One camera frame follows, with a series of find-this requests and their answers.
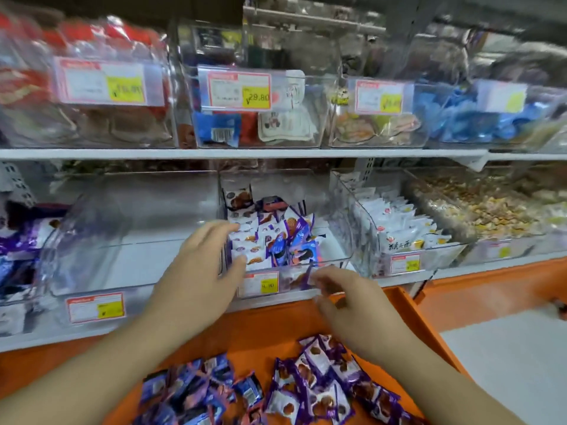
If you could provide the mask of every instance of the hand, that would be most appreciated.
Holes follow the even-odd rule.
[[[167,267],[144,310],[151,320],[163,322],[160,330],[173,328],[179,343],[201,333],[227,309],[244,279],[246,258],[232,262],[218,277],[221,251],[238,224],[211,221],[198,228],[179,249]]]
[[[386,367],[408,350],[415,335],[377,282],[335,266],[323,267],[313,278],[323,293],[315,299],[321,314],[353,352]],[[336,292],[346,296],[334,304],[327,296]]]

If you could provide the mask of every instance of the orange tray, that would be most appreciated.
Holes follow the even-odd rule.
[[[387,288],[385,292],[408,327],[446,362],[467,375],[439,334],[423,319],[416,304],[405,291],[400,288]],[[211,328],[182,346],[158,369],[198,357],[207,358],[228,352],[237,378],[255,371],[264,391],[267,392],[276,357],[282,359],[296,357],[301,349],[297,343],[298,339],[328,332],[328,326],[310,300],[228,313]],[[0,388],[0,397],[27,385],[69,357],[83,352],[97,339],[82,339],[0,354],[0,378],[4,383]],[[401,395],[400,402],[408,412],[422,416],[413,400],[396,380],[378,366],[360,358],[357,360],[374,381]],[[129,424],[137,414],[140,394],[141,384],[128,394],[107,417],[104,424]],[[376,420],[367,415],[357,403],[354,404],[356,415],[348,421],[350,425],[376,423]],[[233,407],[227,414],[232,417],[240,414],[234,410],[235,408]],[[274,415],[270,415],[269,421],[270,424],[289,423],[287,419]]]

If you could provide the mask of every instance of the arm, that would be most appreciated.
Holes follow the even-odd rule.
[[[316,300],[337,336],[398,380],[431,423],[524,425],[419,340],[376,282],[333,266],[314,277],[324,294],[346,294],[336,305],[326,297]]]
[[[217,278],[226,237],[237,225],[210,222],[181,247],[143,314],[59,368],[0,401],[2,423],[100,424],[146,374],[228,307],[245,273],[235,260]]]

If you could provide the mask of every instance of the barcode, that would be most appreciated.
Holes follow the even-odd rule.
[[[232,139],[234,128],[211,128],[211,139],[213,142],[226,143]]]
[[[248,403],[248,407],[252,407],[256,401],[256,394],[252,388],[248,388],[245,390],[245,393],[242,395],[246,402]]]

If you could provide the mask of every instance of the right hand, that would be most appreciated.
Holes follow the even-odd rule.
[[[410,349],[415,335],[401,319],[376,281],[333,265],[313,273],[322,296],[315,299],[321,314],[347,347],[373,364],[387,367]],[[344,292],[333,303],[328,295]]]

